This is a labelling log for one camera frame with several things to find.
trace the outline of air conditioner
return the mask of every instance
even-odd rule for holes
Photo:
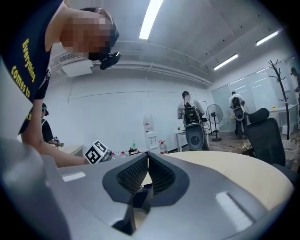
[[[92,73],[93,62],[89,59],[79,57],[74,53],[68,53],[59,57],[61,68],[69,77]]]

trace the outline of desk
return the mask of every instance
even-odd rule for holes
[[[70,155],[76,155],[83,149],[83,145],[71,145],[63,148],[59,148],[60,151]]]
[[[168,155],[217,170],[250,192],[267,210],[288,200],[294,190],[283,173],[253,157],[218,151],[176,152]],[[142,185],[151,182],[147,174]]]
[[[204,126],[204,137],[206,138],[207,145],[210,146],[209,141],[208,141],[208,126]],[[179,135],[185,135],[186,132],[184,130],[175,130],[175,135],[176,135],[176,143],[177,143],[177,151],[182,152],[182,144],[180,142]]]
[[[298,124],[298,129],[300,129],[300,124],[299,124],[299,106],[298,104],[294,104],[294,105],[289,105],[289,111],[291,111],[292,109],[296,108],[297,109],[297,124]],[[271,110],[270,111],[270,117],[274,118],[274,116],[272,116],[273,113],[286,113],[286,107],[278,107],[275,110]]]

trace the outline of standing fan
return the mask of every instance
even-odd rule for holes
[[[214,136],[216,136],[216,138],[213,138],[212,141],[213,142],[221,141],[222,138],[218,137],[217,124],[220,123],[223,119],[222,109],[216,104],[209,105],[206,110],[206,117],[212,124],[215,124],[216,135]]]

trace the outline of round table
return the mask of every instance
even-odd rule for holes
[[[257,158],[221,151],[190,151],[167,154],[212,168],[255,196],[267,210],[286,201],[294,188],[278,169]],[[147,174],[144,184],[151,183]]]

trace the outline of glass partition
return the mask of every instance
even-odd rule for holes
[[[229,88],[230,88],[230,92],[235,91],[236,93],[240,94],[242,98],[245,100],[245,111],[247,113],[256,112],[253,94],[247,77],[229,84]]]
[[[290,72],[291,67],[300,68],[299,66],[299,63],[294,58],[277,63],[277,70],[279,71],[280,69],[281,79],[285,78],[282,83],[289,105],[298,104],[298,95],[294,92],[298,83],[295,83],[296,80],[292,79]],[[229,108],[229,98],[232,91],[239,93],[244,98],[246,102],[245,110],[249,113],[254,113],[261,108],[272,111],[273,107],[285,107],[285,102],[280,101],[280,99],[283,99],[280,84],[276,78],[270,76],[276,76],[276,73],[272,68],[268,67],[211,92],[215,104],[219,105],[223,111],[223,120],[219,124],[220,131],[235,130],[235,120],[231,119],[233,110]],[[297,114],[296,110],[290,111],[292,124],[297,123]],[[286,120],[282,119],[279,121],[278,116],[274,117],[278,120],[280,127],[285,124]]]
[[[231,132],[235,130],[235,120],[232,119],[233,110],[229,108],[229,98],[231,96],[228,85],[211,92],[215,104],[219,105],[223,112],[223,119],[219,123],[219,131]]]
[[[269,111],[277,104],[273,85],[267,72],[261,71],[247,77],[254,98],[255,109],[266,108]]]

